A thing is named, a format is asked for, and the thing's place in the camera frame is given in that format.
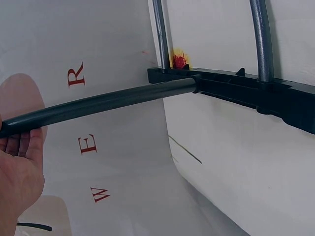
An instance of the white backdrop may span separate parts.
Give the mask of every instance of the white backdrop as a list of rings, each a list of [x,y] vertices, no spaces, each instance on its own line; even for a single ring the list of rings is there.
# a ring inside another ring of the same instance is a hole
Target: white backdrop
[[[266,0],[275,77],[315,85],[315,2]],[[248,0],[168,0],[171,43],[192,67],[257,74]],[[164,100],[178,170],[253,236],[315,235],[315,136],[201,94]]]
[[[0,3],[0,114],[145,85],[156,66],[146,0]],[[24,236],[246,235],[178,174],[162,100],[45,129],[43,195]]]

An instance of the red letter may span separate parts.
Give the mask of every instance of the red letter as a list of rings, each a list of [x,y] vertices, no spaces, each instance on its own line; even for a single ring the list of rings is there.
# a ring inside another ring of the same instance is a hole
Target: red letter
[[[78,141],[79,141],[79,145],[80,145],[80,150],[81,150],[81,155],[84,153],[84,152],[87,152],[87,151],[96,151],[96,144],[95,144],[95,139],[94,139],[94,135],[93,134],[89,134],[92,138],[93,138],[93,142],[94,142],[94,146],[93,147],[89,147],[88,145],[88,138],[86,139],[83,139],[87,145],[87,148],[81,148],[81,143],[80,143],[80,139],[81,138],[78,138]]]
[[[93,190],[100,190],[100,191],[97,192],[97,193],[93,193]],[[107,192],[107,191],[108,191],[107,189],[91,188],[91,191],[92,191],[92,195],[93,195],[93,198],[94,198],[95,203],[97,203],[98,201],[100,201],[100,200],[102,200],[102,199],[107,198],[107,197],[110,196],[110,195],[107,195],[107,194],[102,194],[102,193]]]
[[[78,75],[81,73],[81,70],[83,69],[83,62],[79,68],[79,70],[77,72],[74,71],[74,69],[70,69],[68,70],[68,85],[70,87],[70,85],[76,85],[76,84],[80,84],[80,83],[84,83],[85,86],[85,81],[84,81],[84,76],[83,79],[78,80]],[[69,75],[74,74],[75,80],[70,81],[69,80]]]

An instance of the hand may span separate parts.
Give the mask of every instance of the hand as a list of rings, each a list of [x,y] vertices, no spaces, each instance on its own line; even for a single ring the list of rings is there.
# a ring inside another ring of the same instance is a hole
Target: hand
[[[0,139],[2,236],[14,235],[17,218],[36,202],[43,191],[43,143],[41,128]]]

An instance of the gray metal pole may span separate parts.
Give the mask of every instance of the gray metal pole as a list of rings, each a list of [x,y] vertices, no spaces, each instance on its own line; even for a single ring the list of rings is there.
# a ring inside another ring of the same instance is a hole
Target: gray metal pole
[[[156,25],[157,25],[157,36],[158,36],[159,53],[161,56],[162,69],[165,70],[165,69],[170,68],[170,63],[169,63],[167,37],[166,37],[165,22],[164,22],[161,0],[153,0],[153,9],[154,9],[154,15],[155,15]]]
[[[270,82],[274,77],[274,62],[266,3],[265,0],[250,0],[250,3],[256,37],[258,80]]]

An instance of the white paper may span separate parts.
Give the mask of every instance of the white paper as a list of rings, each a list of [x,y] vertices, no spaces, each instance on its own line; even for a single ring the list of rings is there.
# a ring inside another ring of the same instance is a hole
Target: white paper
[[[315,2],[271,0],[275,77],[315,85]],[[248,0],[167,1],[172,43],[192,67],[257,74]],[[181,174],[250,235],[315,235],[315,136],[201,94],[164,100]]]

